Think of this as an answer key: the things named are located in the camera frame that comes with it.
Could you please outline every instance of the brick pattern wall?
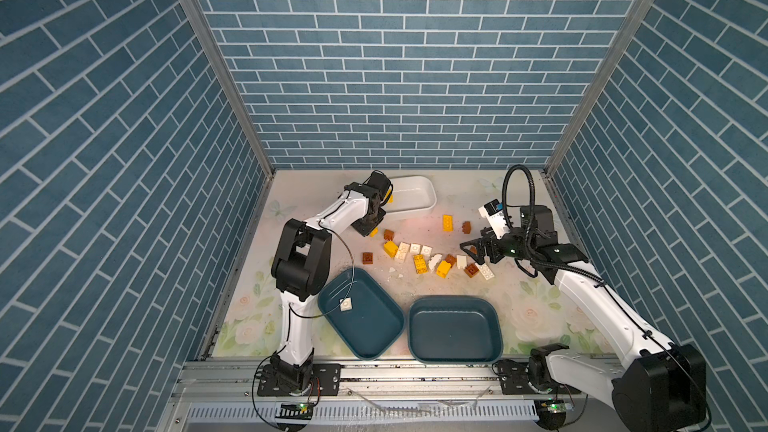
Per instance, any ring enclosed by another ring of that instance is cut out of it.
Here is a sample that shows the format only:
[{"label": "brick pattern wall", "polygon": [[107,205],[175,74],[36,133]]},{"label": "brick pattern wall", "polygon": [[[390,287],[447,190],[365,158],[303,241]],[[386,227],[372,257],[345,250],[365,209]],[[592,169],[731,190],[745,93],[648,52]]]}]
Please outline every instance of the brick pattern wall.
[{"label": "brick pattern wall", "polygon": [[766,430],[768,0],[656,0],[556,182],[588,253]]},{"label": "brick pattern wall", "polygon": [[278,168],[542,167],[632,0],[200,0]]},{"label": "brick pattern wall", "polygon": [[0,0],[0,430],[144,430],[263,173],[177,0]]}]

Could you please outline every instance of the black cable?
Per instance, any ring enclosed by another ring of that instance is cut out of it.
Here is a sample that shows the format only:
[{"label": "black cable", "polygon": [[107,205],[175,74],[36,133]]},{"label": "black cable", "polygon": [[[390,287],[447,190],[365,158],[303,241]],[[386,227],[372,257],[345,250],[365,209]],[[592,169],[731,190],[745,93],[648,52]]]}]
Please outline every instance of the black cable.
[{"label": "black cable", "polygon": [[570,422],[566,422],[565,424],[562,424],[560,426],[560,428],[558,428],[558,430],[560,430],[563,427],[567,427],[569,425],[576,424],[578,422],[578,420],[581,419],[581,416],[584,415],[584,412],[587,411],[587,402],[588,401],[589,401],[589,394],[587,394],[587,397],[584,398],[584,406],[581,408],[581,412],[579,412],[578,417],[576,417],[575,419],[571,420]]},{"label": "black cable", "polygon": [[[350,254],[350,260],[352,261],[352,277],[350,279],[350,285],[348,289],[346,290],[346,295],[344,299],[347,299],[350,296],[350,291],[352,290],[352,284],[355,283],[355,258],[352,256],[352,250],[350,249],[350,246],[344,242],[344,239],[341,238],[341,235],[337,234],[336,231],[331,230],[330,228],[325,228],[323,226],[320,226],[322,229],[327,230],[328,232],[331,232],[333,235],[337,236],[338,239],[341,241],[341,244],[344,244],[344,247],[346,247],[346,251]],[[339,307],[341,307],[342,302],[339,302],[337,306],[329,310],[328,312],[325,312],[324,314],[318,314],[318,315],[299,315],[297,312],[293,310],[293,308],[288,304],[288,310],[290,311],[289,314],[293,313],[293,315],[297,316],[298,318],[320,318],[325,317],[326,315],[330,314],[331,312],[335,311]]]},{"label": "black cable", "polygon": [[[528,190],[529,190],[528,224],[525,226],[525,233],[524,233],[524,237],[523,237],[526,252],[528,252],[528,254],[530,256],[530,259],[528,261],[534,267],[539,266],[539,267],[544,267],[544,268],[554,268],[554,269],[560,269],[560,270],[565,270],[565,271],[572,272],[572,273],[575,273],[575,274],[579,274],[582,277],[589,278],[591,281],[595,282],[596,283],[596,285],[595,285],[596,288],[603,288],[606,291],[606,293],[608,294],[608,296],[610,297],[610,299],[614,303],[616,303],[617,307],[619,307],[619,310],[621,310],[624,313],[624,315],[627,316],[627,318],[632,322],[632,324],[634,324],[635,327],[637,327],[640,331],[643,332],[643,338],[650,339],[651,341],[653,341],[658,346],[658,348],[663,350],[672,360],[674,360],[674,362],[677,364],[677,367],[680,368],[680,370],[683,371],[683,373],[686,375],[686,377],[688,377],[688,380],[690,380],[690,382],[694,385],[694,387],[696,388],[696,392],[699,394],[699,396],[701,396],[701,399],[704,402],[704,407],[706,408],[706,416],[708,418],[707,418],[707,421],[706,421],[706,423],[705,423],[705,425],[703,427],[701,427],[701,428],[699,428],[697,430],[693,430],[691,432],[704,432],[704,430],[706,430],[707,428],[709,428],[710,425],[712,425],[712,410],[710,409],[709,404],[706,402],[706,395],[704,394],[702,389],[699,387],[699,385],[696,383],[696,381],[690,376],[690,374],[688,374],[687,370],[685,370],[683,368],[683,366],[680,364],[680,362],[678,362],[677,359],[672,355],[672,353],[669,352],[663,345],[661,345],[653,337],[653,332],[650,331],[650,330],[643,329],[640,326],[640,324],[637,321],[635,321],[634,318],[629,314],[629,312],[627,312],[624,309],[624,307],[621,306],[621,303],[616,299],[616,297],[613,295],[613,293],[610,292],[610,288],[607,287],[606,281],[602,277],[597,275],[597,274],[593,274],[592,272],[585,271],[582,268],[578,268],[578,267],[575,267],[575,266],[570,265],[570,264],[555,264],[553,262],[548,262],[548,261],[540,260],[538,258],[534,258],[533,257],[534,256],[534,250],[533,250],[533,247],[531,246],[531,243],[530,243],[530,239],[531,239],[530,233],[531,233],[531,226],[533,224],[533,218],[534,218],[534,205],[535,205],[535,202],[536,202],[535,185],[534,185],[534,182],[533,182],[533,177],[531,175],[531,171],[529,171],[527,167],[522,166],[522,165],[516,165],[516,166],[510,167],[509,170],[507,170],[506,176],[504,176],[504,183],[502,185],[502,210],[504,212],[504,220],[506,221],[507,226],[510,229],[512,229],[512,221],[509,219],[509,213],[507,211],[507,203],[506,202],[507,202],[507,185],[509,183],[510,176],[513,174],[513,172],[515,170],[523,170],[523,172],[525,173],[526,178],[528,179]],[[587,403],[584,402],[584,408],[586,409],[586,407],[587,407]],[[576,418],[573,422],[575,422],[576,420],[581,418],[581,415],[583,413],[584,413],[584,410],[581,411],[581,414],[579,415],[579,417]]]},{"label": "black cable", "polygon": [[[283,345],[283,348],[281,350],[278,350],[277,352],[275,352],[275,354],[279,354],[280,352],[285,350],[285,347],[286,346]],[[259,413],[259,409],[256,408],[256,398],[254,397],[254,395],[255,395],[254,388],[256,386],[256,376],[259,375],[259,378],[261,378],[261,376],[259,374],[259,372],[260,372],[259,369],[261,368],[261,365],[264,363],[264,361],[266,361],[268,358],[270,358],[270,356],[264,357],[261,360],[261,362],[259,362],[259,364],[256,366],[256,369],[254,370],[254,379],[250,383],[250,402],[254,405],[254,412],[256,412],[256,415],[261,419],[262,422],[264,422],[264,424],[266,424],[266,425],[268,425],[268,426],[270,426],[270,427],[272,427],[274,429],[280,430],[280,432],[286,432],[286,430],[288,430],[288,427],[286,427],[285,429],[281,429],[277,424],[272,424],[271,422],[267,421],[267,419],[265,419],[261,415],[261,413]]]}]

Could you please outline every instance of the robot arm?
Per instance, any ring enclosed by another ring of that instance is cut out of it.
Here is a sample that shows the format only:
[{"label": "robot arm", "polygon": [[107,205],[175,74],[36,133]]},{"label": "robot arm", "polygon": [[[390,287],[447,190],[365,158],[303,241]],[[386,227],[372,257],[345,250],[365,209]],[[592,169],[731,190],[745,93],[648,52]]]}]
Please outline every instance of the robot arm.
[{"label": "robot arm", "polygon": [[[462,250],[479,264],[486,255],[492,263],[504,257],[532,260],[536,274],[576,303],[617,355],[593,358],[562,344],[536,348],[528,361],[532,387],[578,388],[616,409],[632,432],[666,432],[701,422],[706,417],[706,363],[701,354],[653,328],[602,281],[575,245],[559,244],[547,207],[534,206],[533,217],[526,217],[528,208],[521,208],[522,226],[511,228],[501,210],[498,201],[480,207],[490,227],[481,231],[480,239],[461,244]],[[526,247],[529,220],[534,232],[531,247]]]},{"label": "robot arm", "polygon": [[286,392],[302,393],[312,375],[312,330],[307,318],[317,294],[328,280],[332,233],[352,226],[367,236],[386,212],[392,183],[374,171],[362,184],[353,182],[325,210],[305,221],[286,222],[272,264],[272,276],[280,290],[283,327],[280,349],[270,359],[278,385]]}]

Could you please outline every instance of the mounting plate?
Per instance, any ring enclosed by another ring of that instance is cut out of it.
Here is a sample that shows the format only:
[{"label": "mounting plate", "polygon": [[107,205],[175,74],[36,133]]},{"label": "mounting plate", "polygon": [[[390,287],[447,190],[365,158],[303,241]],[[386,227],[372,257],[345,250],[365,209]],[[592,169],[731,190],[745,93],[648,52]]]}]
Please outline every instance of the mounting plate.
[{"label": "mounting plate", "polygon": [[[540,390],[533,389],[528,382],[528,364],[525,362],[517,362],[511,359],[503,359],[497,362],[498,364],[498,382],[502,386],[502,393],[504,395],[520,395],[520,394],[541,394]],[[580,394],[581,390],[564,385],[560,386],[559,394],[568,394],[570,389],[571,394]]]},{"label": "mounting plate", "polygon": [[[322,396],[335,397],[339,395],[341,364],[312,364],[312,377],[320,379],[320,394]],[[270,364],[264,366],[256,395],[259,397],[293,397],[277,387],[277,378]]]}]

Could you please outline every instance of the dark green tray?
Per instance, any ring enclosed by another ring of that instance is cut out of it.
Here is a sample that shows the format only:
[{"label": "dark green tray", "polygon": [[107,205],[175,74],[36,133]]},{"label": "dark green tray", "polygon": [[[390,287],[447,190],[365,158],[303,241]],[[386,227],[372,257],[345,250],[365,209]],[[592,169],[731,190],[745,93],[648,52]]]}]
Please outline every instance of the dark green tray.
[{"label": "dark green tray", "polygon": [[493,305],[467,295],[432,295],[411,306],[408,348],[425,364],[492,364],[504,343]]},{"label": "dark green tray", "polygon": [[360,267],[355,267],[355,283],[350,290],[352,310],[341,312],[337,305],[346,297],[350,280],[351,268],[322,288],[317,305],[323,313],[336,308],[326,315],[328,322],[355,357],[374,360],[405,330],[406,315],[381,285]]}]

